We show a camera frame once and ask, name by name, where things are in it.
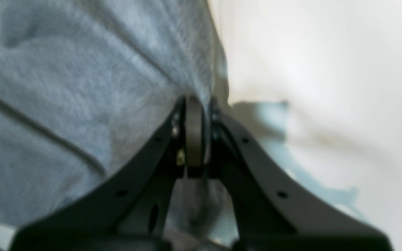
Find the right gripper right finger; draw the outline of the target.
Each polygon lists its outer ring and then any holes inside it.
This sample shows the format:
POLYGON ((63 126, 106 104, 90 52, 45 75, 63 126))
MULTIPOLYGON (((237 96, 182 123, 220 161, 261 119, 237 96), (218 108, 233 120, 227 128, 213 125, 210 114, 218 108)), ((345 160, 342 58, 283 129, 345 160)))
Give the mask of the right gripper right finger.
POLYGON ((238 121, 209 105, 209 176, 228 190, 236 244, 389 244, 380 230, 330 206, 287 175, 238 121))

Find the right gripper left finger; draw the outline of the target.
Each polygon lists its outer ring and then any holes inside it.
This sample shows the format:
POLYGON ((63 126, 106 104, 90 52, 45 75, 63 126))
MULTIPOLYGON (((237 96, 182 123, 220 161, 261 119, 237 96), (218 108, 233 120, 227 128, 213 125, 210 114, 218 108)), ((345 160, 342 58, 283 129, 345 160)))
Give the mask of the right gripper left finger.
POLYGON ((77 202, 23 228, 17 241, 94 241, 159 235, 173 186, 203 173, 203 106, 177 100, 164 123, 113 177, 77 202))

